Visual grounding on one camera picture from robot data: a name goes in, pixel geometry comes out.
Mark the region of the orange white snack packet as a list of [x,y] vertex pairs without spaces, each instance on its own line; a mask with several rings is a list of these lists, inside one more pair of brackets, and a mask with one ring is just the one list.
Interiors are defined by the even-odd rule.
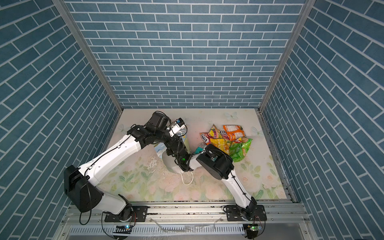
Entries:
[[246,137],[246,134],[242,126],[239,125],[223,125],[224,131],[227,133],[227,136],[230,141],[235,141],[239,138]]

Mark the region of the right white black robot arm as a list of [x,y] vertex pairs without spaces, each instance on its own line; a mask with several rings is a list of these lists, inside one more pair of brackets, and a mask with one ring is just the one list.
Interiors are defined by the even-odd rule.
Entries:
[[166,154],[175,160],[176,172],[192,172],[204,168],[211,176],[222,181],[234,197],[239,215],[248,221],[267,220],[263,206],[249,194],[236,174],[232,158],[212,144],[207,145],[199,154],[190,154],[182,138],[174,136],[165,143]]

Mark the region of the pink yellow Fox's candy bag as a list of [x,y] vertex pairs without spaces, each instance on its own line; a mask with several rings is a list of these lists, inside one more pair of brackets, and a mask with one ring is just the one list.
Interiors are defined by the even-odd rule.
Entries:
[[200,137],[203,140],[203,142],[208,145],[211,143],[211,140],[213,139],[222,139],[222,135],[220,133],[220,130],[215,126],[212,125],[210,130],[206,133],[200,133]]

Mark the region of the pastel printed paper bag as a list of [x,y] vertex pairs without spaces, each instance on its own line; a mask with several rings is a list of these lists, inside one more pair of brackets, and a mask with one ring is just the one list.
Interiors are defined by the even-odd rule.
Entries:
[[[167,150],[166,142],[169,141],[170,138],[159,138],[159,139],[158,139],[160,143],[162,143],[162,144],[165,145],[166,150]],[[170,172],[175,173],[175,174],[180,174],[180,175],[182,175],[182,174],[185,173],[185,172],[190,172],[190,171],[192,171],[191,168],[190,168],[189,171],[182,171],[181,168],[176,164],[175,158],[172,157],[172,156],[168,156],[166,150],[165,150],[165,152],[163,153],[162,159],[163,159],[164,164],[166,165],[166,167],[168,168],[168,170],[169,170]]]

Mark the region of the orange Fox's fruits candy bag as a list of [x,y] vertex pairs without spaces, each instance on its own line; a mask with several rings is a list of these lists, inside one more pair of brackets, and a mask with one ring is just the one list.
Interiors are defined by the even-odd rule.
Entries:
[[231,142],[233,141],[231,134],[227,133],[226,131],[220,130],[220,134],[221,134],[223,139],[231,141]]

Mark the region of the teal candy bag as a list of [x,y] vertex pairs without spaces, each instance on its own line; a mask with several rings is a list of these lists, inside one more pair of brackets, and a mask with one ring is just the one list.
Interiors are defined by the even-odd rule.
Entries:
[[203,150],[205,150],[206,146],[207,145],[205,143],[200,143],[199,146],[196,148],[194,154],[201,153]]

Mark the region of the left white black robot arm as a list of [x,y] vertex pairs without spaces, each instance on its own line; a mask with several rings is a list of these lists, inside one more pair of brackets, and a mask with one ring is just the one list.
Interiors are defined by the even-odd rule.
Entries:
[[133,125],[115,145],[93,160],[79,167],[67,167],[64,171],[65,194],[81,213],[96,209],[117,216],[120,222],[131,220],[131,203],[124,196],[98,189],[98,184],[117,165],[147,145],[177,139],[177,132],[183,125],[180,120],[172,122],[163,112],[154,112],[145,125]]

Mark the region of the yellow corn snack packet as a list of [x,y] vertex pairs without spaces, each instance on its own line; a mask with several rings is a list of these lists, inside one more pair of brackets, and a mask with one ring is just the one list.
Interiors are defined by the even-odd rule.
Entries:
[[232,145],[230,140],[224,138],[211,139],[210,143],[221,151],[225,152],[227,155],[230,154],[230,146]]

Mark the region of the green snack packet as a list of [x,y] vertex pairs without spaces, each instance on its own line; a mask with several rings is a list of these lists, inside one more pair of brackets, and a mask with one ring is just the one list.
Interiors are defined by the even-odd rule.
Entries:
[[233,162],[237,163],[242,161],[246,157],[251,144],[252,139],[243,140],[241,143],[232,143],[230,146],[230,157]]

